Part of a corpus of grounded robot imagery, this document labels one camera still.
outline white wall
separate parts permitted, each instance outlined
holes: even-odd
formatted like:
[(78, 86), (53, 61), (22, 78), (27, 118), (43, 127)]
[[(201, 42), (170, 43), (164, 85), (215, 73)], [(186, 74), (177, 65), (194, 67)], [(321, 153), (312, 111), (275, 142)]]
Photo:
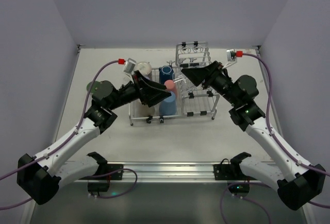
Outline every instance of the white wall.
[[(330, 170), (330, 0), (288, 0), (262, 46), (274, 79), (274, 102), (287, 141)], [(317, 202), (330, 204), (326, 179)], [(329, 210), (315, 209), (318, 223)]]
[(88, 47), (260, 45), (287, 0), (54, 0), (75, 42)]
[[(53, 0), (0, 0), (0, 175), (49, 144), (76, 63), (76, 46)], [(16, 176), (0, 182), (0, 206), (25, 200)], [(0, 212), (17, 223), (23, 207)]]

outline blue cup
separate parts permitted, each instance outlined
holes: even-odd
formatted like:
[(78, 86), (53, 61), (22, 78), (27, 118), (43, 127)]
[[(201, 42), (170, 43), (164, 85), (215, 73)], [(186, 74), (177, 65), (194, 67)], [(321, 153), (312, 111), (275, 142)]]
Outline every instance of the blue cup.
[(164, 84), (167, 80), (172, 80), (173, 73), (172, 67), (168, 65), (159, 68), (159, 83)]
[(169, 116), (176, 114), (176, 97), (173, 92), (171, 96), (164, 99), (159, 105), (159, 115), (160, 116)]

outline metal wire rack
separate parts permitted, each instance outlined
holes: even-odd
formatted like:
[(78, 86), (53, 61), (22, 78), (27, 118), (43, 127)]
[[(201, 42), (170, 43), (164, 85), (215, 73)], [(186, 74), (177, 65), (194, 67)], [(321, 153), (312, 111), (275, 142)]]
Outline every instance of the metal wire rack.
[[(173, 66), (173, 71), (180, 71), (179, 67)], [(159, 69), (152, 69), (152, 80), (159, 82)], [(182, 81), (176, 82), (176, 87), (180, 96), (176, 99), (176, 114), (170, 116), (160, 116), (158, 109), (159, 104), (155, 106), (154, 116), (139, 116), (136, 101), (133, 101), (129, 105), (128, 116), (130, 125), (134, 125), (135, 121), (145, 121), (150, 124), (156, 120), (160, 123), (164, 123), (167, 118), (184, 118), (184, 117), (196, 117), (210, 115), (212, 119), (217, 114), (217, 103), (220, 99), (220, 95), (215, 93), (213, 89), (203, 90), (202, 88), (196, 88), (192, 92), (184, 93), (181, 91)]]
[[(181, 72), (184, 67), (204, 67), (211, 63), (210, 52), (207, 42), (182, 42), (177, 44), (175, 52), (175, 61), (167, 62), (173, 69), (174, 75)], [(152, 69), (152, 80), (159, 82), (159, 68)], [(210, 115), (212, 119), (217, 114), (217, 104), (220, 95), (212, 88), (202, 89), (202, 87), (186, 88), (185, 76), (174, 80), (178, 90), (178, 97), (176, 99), (176, 113), (171, 116), (159, 115), (159, 104), (155, 106), (154, 116), (139, 116), (138, 103), (131, 102), (129, 105), (129, 121), (130, 125), (134, 125), (134, 121), (145, 121), (148, 124), (158, 120), (164, 123), (167, 118), (184, 118)]]

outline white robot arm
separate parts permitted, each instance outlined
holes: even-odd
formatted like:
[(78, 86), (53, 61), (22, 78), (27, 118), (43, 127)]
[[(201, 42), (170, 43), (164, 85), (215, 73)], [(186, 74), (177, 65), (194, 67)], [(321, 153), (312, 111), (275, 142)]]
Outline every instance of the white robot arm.
[[(232, 82), (227, 69), (216, 61), (203, 68), (183, 68), (181, 71), (196, 86), (212, 86), (230, 102), (233, 108), (229, 113), (233, 122), (258, 142), (278, 166), (271, 167), (248, 153), (242, 153), (230, 161), (235, 171), (260, 180), (276, 190), (281, 200), (293, 210), (299, 209), (321, 193), (325, 175), (302, 167), (300, 164), (311, 163), (300, 156), (274, 129), (269, 132), (265, 114), (253, 101), (259, 93), (253, 77), (244, 75), (236, 82)], [(95, 174), (104, 166), (95, 157), (88, 156), (83, 161), (65, 163), (83, 145), (111, 126), (117, 117), (112, 112), (113, 109), (138, 98), (143, 104), (153, 106), (169, 95), (164, 85), (149, 81), (138, 71), (134, 73), (132, 82), (119, 90), (109, 81), (103, 81), (101, 87), (93, 94), (92, 106), (81, 122), (34, 157), (25, 154), (19, 159), (19, 167), (35, 160), (38, 160), (38, 163), (18, 172), (18, 185), (38, 204), (44, 204), (60, 187)], [(274, 135), (296, 161), (283, 151), (274, 140)], [(319, 164), (312, 167), (325, 171)]]
[(171, 94), (164, 85), (144, 78), (139, 71), (134, 72), (132, 81), (118, 90), (111, 82), (102, 81), (93, 93), (92, 105), (81, 122), (35, 156), (25, 154), (19, 159), (18, 167), (25, 168), (18, 171), (18, 185), (38, 204), (44, 204), (53, 198), (60, 187), (94, 175), (107, 164), (99, 154), (90, 153), (84, 160), (75, 163), (66, 164), (66, 161), (111, 126), (117, 118), (112, 110), (136, 99), (151, 107), (169, 96)]
[[(228, 53), (231, 60), (236, 56), (234, 51)], [(260, 180), (276, 190), (280, 199), (292, 210), (299, 209), (322, 192), (325, 174), (320, 172), (325, 169), (319, 164), (312, 166), (273, 127), (267, 125), (266, 115), (254, 101), (259, 91), (253, 77), (243, 75), (233, 82), (227, 69), (216, 61), (203, 68), (184, 68), (181, 71), (195, 86), (211, 86), (232, 104), (229, 113), (233, 122), (259, 143), (279, 168), (274, 169), (253, 159), (250, 154), (242, 153), (230, 160), (234, 171)]]

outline white table surface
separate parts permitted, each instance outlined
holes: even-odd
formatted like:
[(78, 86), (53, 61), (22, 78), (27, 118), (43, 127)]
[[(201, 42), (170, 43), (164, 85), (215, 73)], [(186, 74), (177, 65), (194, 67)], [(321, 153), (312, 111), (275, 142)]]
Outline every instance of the white table surface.
[[(225, 49), (210, 48), (212, 61), (226, 62)], [(150, 62), (152, 67), (166, 65), (175, 60), (175, 49), (82, 49), (65, 105), (57, 139), (67, 133), (79, 120), (86, 86), (105, 63), (118, 58), (133, 58)], [(111, 65), (103, 70), (98, 81), (109, 80), (117, 88), (123, 82), (122, 65)], [(266, 111), (267, 92), (256, 59), (243, 57), (228, 68), (235, 81), (239, 76), (253, 76), (258, 84), (256, 103)], [(114, 110), (118, 118), (108, 130), (90, 141), (70, 160), (82, 159), (96, 151), (108, 161), (122, 162), (215, 162), (248, 152), (264, 161), (271, 161), (266, 152), (246, 133), (234, 125), (228, 111), (230, 104), (220, 98), (215, 120), (210, 116), (166, 120), (165, 124), (135, 122), (130, 126), (128, 105)]]

